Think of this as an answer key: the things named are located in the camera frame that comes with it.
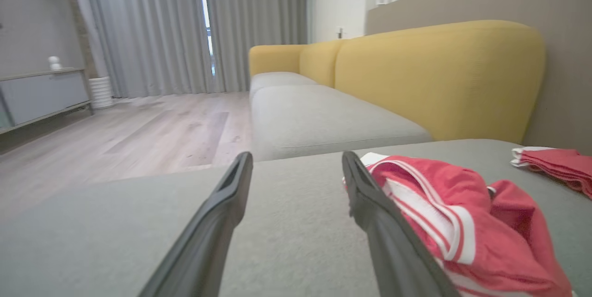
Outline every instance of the white stripe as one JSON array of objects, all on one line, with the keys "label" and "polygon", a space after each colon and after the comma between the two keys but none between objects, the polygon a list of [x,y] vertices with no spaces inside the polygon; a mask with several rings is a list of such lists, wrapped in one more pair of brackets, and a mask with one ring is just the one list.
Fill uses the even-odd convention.
[{"label": "white stripe", "polygon": [[[476,249],[476,237],[475,237],[475,222],[473,221],[473,217],[471,216],[471,213],[468,212],[467,209],[461,207],[461,206],[448,206],[446,204],[444,204],[444,201],[442,201],[442,199],[439,197],[440,195],[438,194],[438,192],[436,191],[436,189],[431,185],[431,183],[427,180],[427,178],[421,174],[421,172],[417,171],[416,168],[414,168],[413,166],[411,166],[410,164],[406,163],[406,162],[401,162],[402,164],[404,164],[405,166],[408,167],[408,171],[413,172],[415,171],[415,173],[419,176],[419,181],[420,183],[423,181],[425,183],[425,186],[428,189],[431,189],[433,193],[438,195],[438,198],[440,200],[440,203],[443,206],[446,206],[446,208],[454,210],[454,212],[459,215],[459,219],[461,219],[461,228],[463,229],[463,243],[462,243],[462,247],[463,250],[459,250],[461,252],[461,255],[458,259],[458,263],[464,263],[467,265],[471,265],[473,263],[473,261],[475,260],[475,249]],[[460,233],[455,234],[455,236],[457,236],[460,239]],[[459,247],[460,241],[458,241],[458,243],[456,244],[456,248]]]},{"label": "white stripe", "polygon": [[397,199],[393,198],[393,201],[398,206],[398,208],[401,209],[402,212],[404,212],[409,217],[411,217],[411,219],[413,219],[413,221],[415,221],[417,224],[419,224],[419,226],[425,232],[427,232],[430,236],[432,236],[432,238],[434,239],[434,241],[438,245],[438,248],[440,249],[440,252],[442,254],[446,254],[448,252],[448,250],[446,250],[446,245],[444,245],[444,241],[442,240],[442,238],[440,238],[440,236],[438,236],[438,234],[436,234],[436,232],[434,232],[432,230],[432,228],[429,225],[427,225],[425,223],[425,221],[423,221],[423,219],[421,219],[420,217],[417,217],[417,215],[415,215],[414,212],[412,212],[412,211],[408,210],[407,208],[405,208],[404,206],[402,206],[400,204],[400,202],[398,202]]},{"label": "white stripe", "polygon": [[475,261],[476,253],[476,237],[475,237],[475,222],[469,211],[462,206],[450,206],[450,209],[461,218],[462,227],[464,229],[464,240],[461,249],[461,256],[458,258],[458,263],[471,265]]},{"label": "white stripe", "polygon": [[360,162],[362,162],[362,164],[364,164],[364,166],[370,166],[370,165],[376,164],[388,157],[389,156],[375,154],[374,152],[368,152],[367,154],[362,156],[362,158],[360,158]]},{"label": "white stripe", "polygon": [[[389,184],[396,183],[396,181],[390,179],[388,179],[387,182],[389,182]],[[393,195],[401,199],[397,200],[396,198],[393,198],[395,204],[397,204],[398,208],[401,209],[402,212],[406,213],[409,217],[411,217],[413,221],[419,224],[419,226],[425,232],[427,232],[427,234],[429,234],[431,238],[434,239],[434,241],[438,245],[438,248],[440,248],[440,252],[442,253],[442,255],[448,253],[449,250],[446,248],[446,244],[444,243],[444,240],[442,240],[438,232],[440,232],[440,234],[444,236],[444,238],[446,238],[446,241],[450,245],[450,241],[454,235],[454,228],[452,227],[452,224],[449,221],[447,221],[446,218],[444,218],[444,216],[440,212],[438,212],[431,204],[429,204],[429,202],[425,201],[421,196],[419,196],[412,190],[409,190],[407,186],[402,184],[399,185],[400,187],[390,185],[391,190],[393,190]],[[402,206],[401,202],[404,202],[406,205],[413,208],[416,212],[420,213],[421,217],[418,217],[412,210],[409,210],[405,206]],[[430,225],[426,223],[426,221],[431,223],[434,226],[434,228],[436,228],[438,231],[434,231],[430,227]]]},{"label": "white stripe", "polygon": [[406,172],[408,172],[414,179],[415,181],[417,181],[417,183],[419,183],[419,185],[421,186],[421,188],[423,189],[423,192],[425,192],[425,195],[427,196],[428,200],[432,203],[433,206],[435,206],[436,209],[440,210],[440,212],[444,213],[444,215],[446,215],[448,217],[448,219],[450,219],[450,221],[452,222],[452,226],[454,227],[454,237],[452,238],[452,242],[450,243],[450,251],[448,251],[447,253],[443,254],[442,256],[444,257],[445,260],[452,260],[454,259],[457,251],[458,251],[458,246],[460,244],[460,238],[461,238],[461,224],[458,221],[458,219],[456,218],[456,216],[452,213],[452,211],[450,211],[447,206],[444,204],[444,202],[442,201],[442,199],[440,198],[440,195],[438,194],[438,192],[435,192],[435,190],[433,189],[433,187],[431,185],[429,185],[429,183],[427,182],[426,178],[417,170],[415,170],[413,167],[409,166],[409,164],[406,164],[405,162],[402,161],[381,161],[378,164],[374,165],[372,167],[372,169],[370,169],[370,174],[380,165],[382,164],[394,164],[395,166],[398,166],[400,168],[402,168],[403,170],[405,170]]},{"label": "white stripe", "polygon": [[432,232],[431,228],[429,228],[429,225],[423,223],[423,219],[414,219],[414,221],[421,225],[421,227],[423,227],[424,230],[430,230],[427,232],[432,238],[434,238],[438,246],[440,246],[442,254],[448,253],[450,250],[446,248],[444,241],[440,238],[440,236],[438,236],[437,232],[444,236],[444,238],[450,245],[452,239],[454,238],[454,227],[452,223],[450,223],[450,221],[444,215],[442,215],[442,213],[439,210],[434,208],[432,204],[427,202],[413,190],[409,189],[409,187],[407,187],[406,185],[398,183],[397,181],[391,179],[387,179],[387,184],[394,196],[399,198],[401,202],[404,202],[406,205],[410,206],[416,212],[420,213],[423,219],[431,223],[433,227],[436,230],[438,230]]}]

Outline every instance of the red and white clothing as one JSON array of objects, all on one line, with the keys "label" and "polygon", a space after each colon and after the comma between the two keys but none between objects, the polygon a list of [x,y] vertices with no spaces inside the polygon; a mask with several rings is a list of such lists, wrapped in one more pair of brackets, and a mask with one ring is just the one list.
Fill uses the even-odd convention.
[{"label": "red and white clothing", "polygon": [[516,167],[528,167],[557,179],[592,200],[592,157],[580,155],[573,149],[524,147],[512,149]]},{"label": "red and white clothing", "polygon": [[571,297],[534,200],[502,180],[446,162],[362,158],[464,296]]}]

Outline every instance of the small white ornament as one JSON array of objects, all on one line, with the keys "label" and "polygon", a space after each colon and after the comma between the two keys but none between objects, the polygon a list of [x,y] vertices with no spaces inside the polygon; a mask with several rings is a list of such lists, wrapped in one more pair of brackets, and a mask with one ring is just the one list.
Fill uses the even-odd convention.
[{"label": "small white ornament", "polygon": [[52,71],[57,71],[62,68],[59,57],[50,56],[47,60],[49,61],[49,69],[51,69]]}]

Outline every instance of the gray upholstery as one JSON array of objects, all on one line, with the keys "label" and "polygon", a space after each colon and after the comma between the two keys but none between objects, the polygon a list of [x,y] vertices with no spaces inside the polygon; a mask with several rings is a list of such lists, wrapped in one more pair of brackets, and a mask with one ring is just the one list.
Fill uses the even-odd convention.
[{"label": "gray upholstery", "polygon": [[264,88],[251,109],[258,161],[432,140],[418,124],[326,86]]},{"label": "gray upholstery", "polygon": [[[487,183],[509,179],[545,213],[558,260],[592,291],[592,204],[509,164],[518,145],[491,140],[358,151],[443,160]],[[224,169],[70,190],[0,225],[0,296],[136,296]],[[341,153],[258,162],[233,234],[221,297],[378,297],[365,234],[349,217]]]},{"label": "gray upholstery", "polygon": [[266,87],[309,86],[311,84],[317,84],[317,82],[295,72],[264,72],[251,78],[249,99],[252,100],[259,89]]}]

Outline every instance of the ribbed white vase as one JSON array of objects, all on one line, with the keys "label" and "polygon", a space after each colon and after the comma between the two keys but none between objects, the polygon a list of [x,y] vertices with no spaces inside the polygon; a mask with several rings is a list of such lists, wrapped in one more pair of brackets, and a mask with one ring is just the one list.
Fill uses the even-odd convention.
[{"label": "ribbed white vase", "polygon": [[93,109],[106,109],[113,106],[113,93],[109,77],[91,78],[88,81],[91,86]]}]

